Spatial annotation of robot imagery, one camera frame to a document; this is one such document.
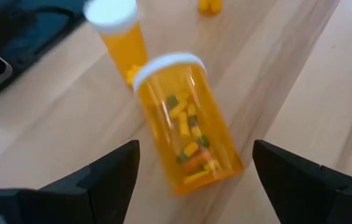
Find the light wood desk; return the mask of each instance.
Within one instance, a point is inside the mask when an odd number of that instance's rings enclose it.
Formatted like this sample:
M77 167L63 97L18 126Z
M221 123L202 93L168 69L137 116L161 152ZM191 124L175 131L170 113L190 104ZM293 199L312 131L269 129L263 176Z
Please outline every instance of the light wood desk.
M140 106L85 24L0 94L0 187L42 187L129 139L140 171L125 223L277 223L251 159L265 139L352 175L352 0L140 0L150 57L190 51L246 171L172 197Z

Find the wooden table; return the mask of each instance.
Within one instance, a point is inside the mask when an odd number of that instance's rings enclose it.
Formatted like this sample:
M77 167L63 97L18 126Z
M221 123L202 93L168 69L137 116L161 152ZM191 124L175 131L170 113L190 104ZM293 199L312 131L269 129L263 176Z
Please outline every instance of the wooden table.
M352 0L224 2L202 17L196 1L140 0L140 17L151 58L203 59L242 175L170 196L140 106L85 24L0 94L0 187L42 187L139 139L125 223L277 223L254 139L352 175Z

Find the yellow pill cap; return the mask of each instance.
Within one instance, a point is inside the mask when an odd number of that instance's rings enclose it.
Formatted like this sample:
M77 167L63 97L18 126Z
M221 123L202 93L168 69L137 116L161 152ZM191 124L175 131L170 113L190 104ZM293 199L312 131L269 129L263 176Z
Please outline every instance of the yellow pill cap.
M137 22L136 0L90 0L84 5L84 15L102 34L121 34Z
M144 67L142 67L138 71L133 81L134 92L136 93L140 85L144 82L144 80L146 80L155 72L173 65L179 65L184 63L185 64L192 63L192 64L199 65L206 72L205 66L203 65L201 59L199 59L197 56L191 53L178 52L178 53L162 55L149 61Z

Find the white lid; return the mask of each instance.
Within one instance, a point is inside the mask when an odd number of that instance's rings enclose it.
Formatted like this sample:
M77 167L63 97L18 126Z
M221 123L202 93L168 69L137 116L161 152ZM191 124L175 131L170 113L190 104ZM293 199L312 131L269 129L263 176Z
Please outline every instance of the white lid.
M144 67L142 67L136 74L133 81L134 92L140 87L143 81L150 77L155 72L170 67L172 65L177 65L181 63L194 63L202 67L205 71L205 66L203 65L201 59L191 53L172 53L159 56L148 62Z
M86 19L102 34L119 34L137 22L136 0L91 0L84 5Z

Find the pill bottle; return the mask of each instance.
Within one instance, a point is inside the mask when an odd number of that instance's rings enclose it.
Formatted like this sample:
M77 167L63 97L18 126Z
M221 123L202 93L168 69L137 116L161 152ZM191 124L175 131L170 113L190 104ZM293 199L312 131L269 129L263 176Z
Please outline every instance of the pill bottle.
M173 193L186 194L243 170L199 58L158 57L136 74L133 89Z
M222 0L199 0L198 10L201 14L213 16L221 12Z
M83 10L107 46L118 71L131 86L136 71L148 60L136 0L91 0Z

